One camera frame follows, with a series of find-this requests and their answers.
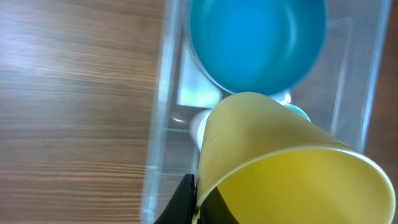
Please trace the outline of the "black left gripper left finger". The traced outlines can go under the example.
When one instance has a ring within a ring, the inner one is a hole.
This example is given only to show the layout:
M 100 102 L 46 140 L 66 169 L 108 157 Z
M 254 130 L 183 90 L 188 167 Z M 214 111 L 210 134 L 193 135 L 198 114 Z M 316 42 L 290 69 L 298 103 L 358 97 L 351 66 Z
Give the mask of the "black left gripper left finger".
M 191 224 L 195 209 L 195 178 L 185 174 L 154 224 Z

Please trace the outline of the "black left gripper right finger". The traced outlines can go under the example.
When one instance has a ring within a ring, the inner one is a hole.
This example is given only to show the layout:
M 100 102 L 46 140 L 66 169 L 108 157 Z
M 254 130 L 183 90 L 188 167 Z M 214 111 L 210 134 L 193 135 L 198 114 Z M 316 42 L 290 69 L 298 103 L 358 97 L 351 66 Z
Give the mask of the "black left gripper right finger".
M 201 224 L 239 224 L 218 188 L 214 188 L 200 208 Z

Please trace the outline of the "yellow cup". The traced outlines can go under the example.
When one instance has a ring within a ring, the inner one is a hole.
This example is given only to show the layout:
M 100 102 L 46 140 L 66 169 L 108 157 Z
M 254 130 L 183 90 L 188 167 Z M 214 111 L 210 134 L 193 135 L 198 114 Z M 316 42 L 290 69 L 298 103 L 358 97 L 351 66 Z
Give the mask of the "yellow cup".
M 218 190 L 239 223 L 391 223 L 396 196 L 378 164 L 268 96 L 211 111 L 197 208 Z

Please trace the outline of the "grey cup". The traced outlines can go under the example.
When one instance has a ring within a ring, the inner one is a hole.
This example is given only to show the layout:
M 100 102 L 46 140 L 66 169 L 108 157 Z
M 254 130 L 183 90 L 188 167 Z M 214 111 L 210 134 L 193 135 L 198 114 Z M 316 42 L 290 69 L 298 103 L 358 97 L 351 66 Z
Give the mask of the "grey cup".
M 189 133 L 193 142 L 196 144 L 199 151 L 202 149 L 203 138 L 205 133 L 206 122 L 211 113 L 211 110 L 203 110 L 196 115 L 190 121 Z

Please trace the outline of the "small mint green bowl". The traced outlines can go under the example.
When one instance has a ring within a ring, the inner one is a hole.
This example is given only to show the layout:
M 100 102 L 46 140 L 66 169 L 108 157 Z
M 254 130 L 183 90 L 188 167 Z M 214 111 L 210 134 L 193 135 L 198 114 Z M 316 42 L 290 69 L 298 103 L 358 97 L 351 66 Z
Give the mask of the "small mint green bowl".
M 309 118 L 309 116 L 306 114 L 306 112 L 304 112 L 304 110 L 302 110 L 301 108 L 299 108 L 298 106 L 295 106 L 293 104 L 290 103 L 286 103 L 284 104 L 284 106 L 288 109 L 290 109 L 291 111 L 293 111 L 294 113 L 296 113 L 297 115 L 303 117 L 304 119 L 306 119 L 307 121 L 311 122 L 311 119 Z

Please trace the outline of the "dark blue bowl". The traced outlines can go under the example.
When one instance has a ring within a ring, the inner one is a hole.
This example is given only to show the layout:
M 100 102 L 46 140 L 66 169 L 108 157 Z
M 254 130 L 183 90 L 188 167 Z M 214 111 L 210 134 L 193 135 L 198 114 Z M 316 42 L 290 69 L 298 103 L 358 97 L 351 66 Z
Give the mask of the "dark blue bowl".
M 326 36 L 325 0 L 193 0 L 184 16 L 195 63 L 230 93 L 292 88 L 314 66 Z

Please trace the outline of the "clear plastic storage container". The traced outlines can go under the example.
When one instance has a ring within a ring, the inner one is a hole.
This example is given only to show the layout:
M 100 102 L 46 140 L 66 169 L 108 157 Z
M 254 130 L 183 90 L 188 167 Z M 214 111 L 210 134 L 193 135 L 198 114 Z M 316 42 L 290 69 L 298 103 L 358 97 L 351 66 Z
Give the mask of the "clear plastic storage container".
M 184 29 L 188 1 L 167 1 L 159 84 L 147 151 L 141 222 L 164 211 L 185 174 L 196 174 L 200 151 L 189 133 L 191 119 L 229 93 L 195 63 Z M 318 127 L 364 152 L 392 1 L 327 1 L 326 38 L 308 75 L 277 93 Z

